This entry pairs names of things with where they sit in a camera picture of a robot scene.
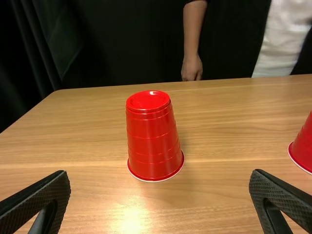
hand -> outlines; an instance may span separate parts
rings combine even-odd
[[[184,56],[181,76],[183,81],[201,80],[203,74],[203,64],[199,55]]]

textured black plastic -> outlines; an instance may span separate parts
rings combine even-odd
[[[67,173],[57,171],[3,200],[0,202],[0,234],[14,233],[44,208],[45,211],[50,212],[50,217],[42,219],[43,223],[48,226],[41,233],[57,234],[70,193]]]
[[[282,212],[308,233],[312,233],[312,196],[275,176],[256,169],[249,192],[265,234],[290,234]]]

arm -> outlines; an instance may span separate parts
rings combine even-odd
[[[206,8],[205,0],[196,0],[186,4],[183,9],[184,59],[181,69],[183,81],[201,79],[203,67],[198,56],[198,45]]]

cup rim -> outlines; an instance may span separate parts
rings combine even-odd
[[[139,176],[139,175],[136,175],[135,173],[133,173],[133,171],[131,170],[130,168],[130,164],[129,164],[129,159],[127,160],[127,168],[128,168],[128,171],[129,173],[136,179],[140,180],[140,181],[143,181],[143,182],[149,182],[149,183],[157,183],[157,182],[162,182],[162,181],[166,181],[168,179],[171,179],[173,178],[174,176],[176,176],[183,168],[184,164],[185,164],[185,157],[184,157],[184,153],[183,151],[182,152],[182,162],[181,162],[181,165],[179,166],[178,169],[176,169],[174,172],[166,175],[166,176],[162,176],[160,178],[145,178],[145,177],[142,177],[142,176]]]
[[[293,141],[288,145],[288,156],[291,158],[291,160],[299,167],[301,168],[303,171],[309,173],[310,175],[312,175],[312,170],[310,170],[309,168],[305,167],[304,165],[302,165],[300,162],[298,162],[298,160],[293,156],[292,154],[292,145],[293,145]]]

red plastic cup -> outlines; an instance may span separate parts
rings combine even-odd
[[[298,167],[312,174],[312,112],[296,139],[288,146],[288,154]]]
[[[168,94],[143,91],[126,102],[128,169],[137,179],[159,182],[174,177],[184,155]]]

